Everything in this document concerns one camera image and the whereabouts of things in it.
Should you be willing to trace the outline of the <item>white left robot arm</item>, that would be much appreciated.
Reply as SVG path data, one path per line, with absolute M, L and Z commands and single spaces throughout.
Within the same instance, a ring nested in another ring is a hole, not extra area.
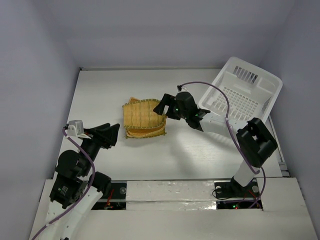
M 81 120 L 69 121 L 63 127 L 64 137 L 77 150 L 65 150 L 58 157 L 39 240 L 73 240 L 98 200 L 113 195 L 111 178 L 96 171 L 94 161 L 101 149 L 116 145 L 119 129 L 118 123 L 84 128 Z

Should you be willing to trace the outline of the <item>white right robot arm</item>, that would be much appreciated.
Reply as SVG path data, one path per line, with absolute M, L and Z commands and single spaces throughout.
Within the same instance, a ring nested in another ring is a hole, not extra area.
M 165 113 L 169 119 L 184 119 L 189 127 L 201 132 L 231 137 L 243 158 L 230 183 L 230 190 L 235 196 L 242 196 L 248 191 L 248 184 L 278 148 L 277 141 L 261 119 L 231 120 L 227 116 L 199 108 L 187 91 L 175 96 L 164 94 L 153 112 L 158 115 Z

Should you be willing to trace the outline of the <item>curved green-rimmed bamboo plate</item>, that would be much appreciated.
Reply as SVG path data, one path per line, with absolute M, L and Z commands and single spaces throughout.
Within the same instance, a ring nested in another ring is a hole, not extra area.
M 165 124 L 166 116 L 157 114 L 154 108 L 160 100 L 154 98 L 142 99 L 122 106 L 123 127 L 126 129 L 155 129 Z

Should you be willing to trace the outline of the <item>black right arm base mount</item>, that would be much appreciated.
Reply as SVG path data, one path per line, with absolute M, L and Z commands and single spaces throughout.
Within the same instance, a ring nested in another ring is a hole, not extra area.
M 233 178 L 215 181 L 211 194 L 217 200 L 218 210 L 262 209 L 261 192 L 255 179 L 245 187 Z

